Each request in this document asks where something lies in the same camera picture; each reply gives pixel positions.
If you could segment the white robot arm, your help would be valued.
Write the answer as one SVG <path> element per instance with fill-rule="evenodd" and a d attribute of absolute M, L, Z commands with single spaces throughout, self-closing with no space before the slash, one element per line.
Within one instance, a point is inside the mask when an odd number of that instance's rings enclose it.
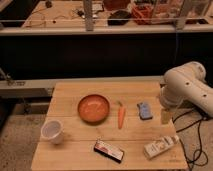
<path fill-rule="evenodd" d="M 161 123 L 167 124 L 175 110 L 187 100 L 208 119 L 213 119 L 213 88 L 205 83 L 206 69 L 196 61 L 169 69 L 163 76 L 165 85 L 159 93 Z"/>

